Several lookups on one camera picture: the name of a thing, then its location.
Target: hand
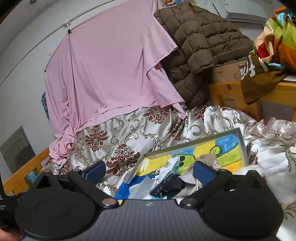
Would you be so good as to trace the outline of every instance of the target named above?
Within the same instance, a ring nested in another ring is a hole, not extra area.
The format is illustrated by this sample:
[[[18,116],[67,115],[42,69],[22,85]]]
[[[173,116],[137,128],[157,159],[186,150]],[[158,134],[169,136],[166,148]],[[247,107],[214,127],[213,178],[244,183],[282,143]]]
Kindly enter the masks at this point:
[[[4,231],[0,229],[0,241],[19,241],[22,235],[19,231],[7,230]]]

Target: black disc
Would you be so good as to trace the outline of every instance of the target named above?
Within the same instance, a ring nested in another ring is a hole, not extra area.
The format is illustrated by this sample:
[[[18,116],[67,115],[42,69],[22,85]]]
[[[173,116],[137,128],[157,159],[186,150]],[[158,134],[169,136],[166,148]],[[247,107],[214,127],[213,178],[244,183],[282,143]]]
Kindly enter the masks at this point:
[[[27,193],[15,209],[20,229],[34,238],[62,240],[83,232],[95,215],[88,197],[65,189]]]
[[[260,190],[229,191],[210,198],[203,215],[219,233],[235,238],[262,238],[278,230],[282,209]]]

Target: quilted jacket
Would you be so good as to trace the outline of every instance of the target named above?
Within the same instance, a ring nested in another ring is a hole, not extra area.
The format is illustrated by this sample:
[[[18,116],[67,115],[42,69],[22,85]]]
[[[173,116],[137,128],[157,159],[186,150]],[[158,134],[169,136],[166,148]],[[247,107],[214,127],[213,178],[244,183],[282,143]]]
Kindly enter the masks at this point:
[[[244,60],[253,50],[253,42],[233,23],[188,2],[163,8],[154,17],[178,46],[161,64],[190,108],[207,100],[215,66]]]

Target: white appliance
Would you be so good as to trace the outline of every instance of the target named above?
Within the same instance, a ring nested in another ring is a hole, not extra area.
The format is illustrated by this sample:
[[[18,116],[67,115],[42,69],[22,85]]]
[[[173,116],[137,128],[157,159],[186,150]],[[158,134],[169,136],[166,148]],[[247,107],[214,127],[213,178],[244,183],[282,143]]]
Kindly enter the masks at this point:
[[[264,0],[212,0],[218,14],[232,22],[265,23]]]

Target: cable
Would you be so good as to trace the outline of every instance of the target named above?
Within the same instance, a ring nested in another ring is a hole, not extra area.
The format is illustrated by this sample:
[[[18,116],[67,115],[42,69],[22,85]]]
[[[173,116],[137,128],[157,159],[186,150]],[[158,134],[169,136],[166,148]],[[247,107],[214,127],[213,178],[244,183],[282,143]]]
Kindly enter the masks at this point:
[[[93,8],[91,8],[91,9],[88,9],[88,10],[86,10],[86,11],[84,11],[83,13],[81,13],[81,14],[79,14],[79,15],[77,15],[77,16],[75,16],[75,17],[73,17],[72,19],[70,19],[71,20],[71,22],[72,21],[74,21],[75,19],[77,19],[77,18],[79,18],[79,17],[81,17],[82,15],[84,15],[84,14],[86,14],[86,13],[88,13],[88,12],[90,12],[90,11],[92,11],[92,10],[94,10],[94,9],[96,9],[96,8],[98,8],[98,7],[100,7],[100,6],[103,6],[103,5],[105,5],[105,4],[107,4],[107,3],[110,3],[110,2],[113,2],[113,1],[115,1],[115,0],[109,0],[109,1],[107,1],[107,2],[104,2],[104,3],[101,3],[100,5],[97,5],[97,6],[95,6],[95,7],[93,7]],[[29,53],[31,53],[39,44],[41,44],[44,40],[46,40],[49,36],[51,36],[51,35],[53,35],[56,31],[58,31],[58,30],[60,30],[61,28],[63,28],[64,27],[64,24],[62,24],[61,26],[59,26],[59,27],[57,27],[55,30],[53,30],[50,34],[48,34],[44,39],[42,39],[39,43],[37,43],[24,57],[22,57],[22,59],[13,67],[13,69],[9,72],[9,74],[5,77],[5,79],[2,81],[2,83],[0,84],[0,87],[2,86],[2,84],[4,83],[4,81],[8,78],[8,76],[14,71],[14,69],[19,65],[19,63],[29,54]]]

